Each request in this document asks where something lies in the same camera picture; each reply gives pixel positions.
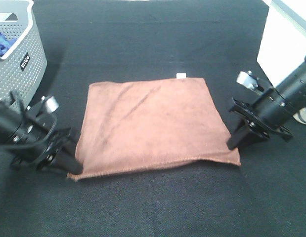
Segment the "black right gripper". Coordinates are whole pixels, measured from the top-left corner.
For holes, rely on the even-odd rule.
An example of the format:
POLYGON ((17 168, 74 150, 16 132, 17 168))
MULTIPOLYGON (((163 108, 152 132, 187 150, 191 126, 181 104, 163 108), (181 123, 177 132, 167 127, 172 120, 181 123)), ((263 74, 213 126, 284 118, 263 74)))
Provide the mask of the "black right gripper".
POLYGON ((292 133, 285 127, 280 125, 274 128, 269 125, 258 116, 258 113, 248 103, 232 98, 229 101, 228 110, 241 117, 236 130, 231 134, 226 143, 230 150, 267 141, 270 138, 270 134, 278 135, 284 141, 289 141, 293 138, 292 133))

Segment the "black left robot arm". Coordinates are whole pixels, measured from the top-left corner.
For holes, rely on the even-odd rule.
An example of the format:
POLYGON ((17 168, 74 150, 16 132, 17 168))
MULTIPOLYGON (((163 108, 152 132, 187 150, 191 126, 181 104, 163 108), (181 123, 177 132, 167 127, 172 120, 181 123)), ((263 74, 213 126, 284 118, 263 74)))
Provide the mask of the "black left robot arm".
POLYGON ((43 97, 29 108, 24 108, 18 95, 13 98, 19 110, 0 101, 0 149, 14 155, 11 166, 20 167, 26 162, 36 165, 38 170, 48 167, 81 174, 83 166, 75 159, 78 134, 71 127, 56 127, 55 98, 43 97))

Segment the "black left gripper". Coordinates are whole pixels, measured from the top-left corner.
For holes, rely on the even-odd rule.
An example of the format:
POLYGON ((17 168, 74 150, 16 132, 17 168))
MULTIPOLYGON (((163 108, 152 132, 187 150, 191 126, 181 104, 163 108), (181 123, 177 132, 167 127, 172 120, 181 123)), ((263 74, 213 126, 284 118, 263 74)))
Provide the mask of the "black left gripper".
POLYGON ((57 129, 57 117, 48 114, 42 106, 9 112, 9 152, 14 155, 10 166, 35 165, 62 169, 71 174, 81 174, 83 166, 74 157, 79 133, 75 128, 57 129))

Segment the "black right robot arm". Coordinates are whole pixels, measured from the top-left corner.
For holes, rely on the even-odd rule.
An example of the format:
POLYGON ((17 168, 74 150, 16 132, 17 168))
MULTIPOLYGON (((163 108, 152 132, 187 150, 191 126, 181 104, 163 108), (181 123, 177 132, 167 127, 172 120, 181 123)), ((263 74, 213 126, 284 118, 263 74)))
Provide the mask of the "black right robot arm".
POLYGON ((252 103, 232 99, 229 112, 237 113, 241 121, 227 141, 230 150, 267 141, 271 134, 284 141, 293 138, 283 125, 302 108, 306 108, 306 56, 278 86, 241 71, 237 83, 257 94, 252 103))

